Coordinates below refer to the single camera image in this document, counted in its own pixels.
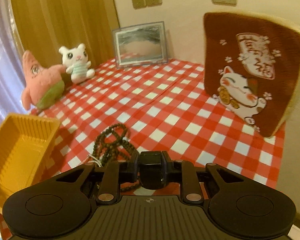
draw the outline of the screw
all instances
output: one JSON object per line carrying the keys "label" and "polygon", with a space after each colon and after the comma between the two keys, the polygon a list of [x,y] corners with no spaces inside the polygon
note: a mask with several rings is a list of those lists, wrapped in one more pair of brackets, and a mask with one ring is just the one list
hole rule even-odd
{"label": "screw", "polygon": [[113,200],[114,196],[112,194],[109,194],[109,193],[104,193],[104,194],[101,194],[98,199],[101,200],[101,201],[111,201]]}
{"label": "screw", "polygon": [[199,201],[201,199],[201,196],[196,193],[191,193],[186,196],[186,199],[189,201]]}

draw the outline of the white cat plush toy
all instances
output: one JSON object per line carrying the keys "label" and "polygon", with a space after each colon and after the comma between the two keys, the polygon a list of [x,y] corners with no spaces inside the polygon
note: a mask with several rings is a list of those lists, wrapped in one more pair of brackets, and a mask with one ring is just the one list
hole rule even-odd
{"label": "white cat plush toy", "polygon": [[59,53],[62,54],[62,63],[66,65],[66,73],[71,74],[74,84],[85,81],[94,76],[94,69],[89,69],[91,61],[88,61],[86,46],[82,43],[77,48],[68,49],[62,46]]}

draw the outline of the sheer curtain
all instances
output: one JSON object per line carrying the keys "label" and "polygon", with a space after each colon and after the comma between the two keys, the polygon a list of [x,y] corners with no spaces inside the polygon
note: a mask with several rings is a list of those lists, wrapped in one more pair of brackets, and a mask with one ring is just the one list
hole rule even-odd
{"label": "sheer curtain", "polygon": [[0,123],[10,112],[25,113],[21,93],[25,79],[20,61],[18,37],[10,0],[0,0]]}

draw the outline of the brown cushion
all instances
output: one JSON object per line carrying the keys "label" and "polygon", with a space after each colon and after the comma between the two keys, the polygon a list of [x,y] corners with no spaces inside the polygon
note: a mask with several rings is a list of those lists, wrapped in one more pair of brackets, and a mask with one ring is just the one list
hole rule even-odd
{"label": "brown cushion", "polygon": [[205,89],[264,137],[300,94],[300,27],[247,12],[204,15]]}

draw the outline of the curtain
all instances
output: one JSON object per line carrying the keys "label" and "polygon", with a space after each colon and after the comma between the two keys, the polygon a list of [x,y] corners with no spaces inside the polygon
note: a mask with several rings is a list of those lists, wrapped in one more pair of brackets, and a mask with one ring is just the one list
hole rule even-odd
{"label": "curtain", "polygon": [[113,0],[11,0],[25,49],[43,67],[60,64],[61,46],[85,43],[92,66],[114,56],[112,29],[119,27]]}
{"label": "curtain", "polygon": [[0,123],[10,112],[25,113],[21,93],[25,87],[18,40],[10,0],[0,0]]}

